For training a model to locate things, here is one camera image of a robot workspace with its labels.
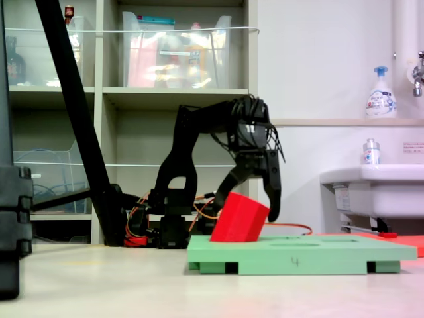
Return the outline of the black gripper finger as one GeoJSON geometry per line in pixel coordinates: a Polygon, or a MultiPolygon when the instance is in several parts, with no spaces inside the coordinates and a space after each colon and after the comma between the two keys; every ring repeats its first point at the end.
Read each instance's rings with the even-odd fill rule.
{"type": "Polygon", "coordinates": [[[262,179],[264,190],[270,200],[268,221],[274,222],[280,214],[281,179],[278,153],[275,150],[266,150],[262,159],[262,179]]]}
{"type": "Polygon", "coordinates": [[[218,187],[213,202],[213,211],[218,213],[224,206],[230,192],[248,179],[259,178],[259,170],[250,164],[237,164],[225,177],[218,187]]]}

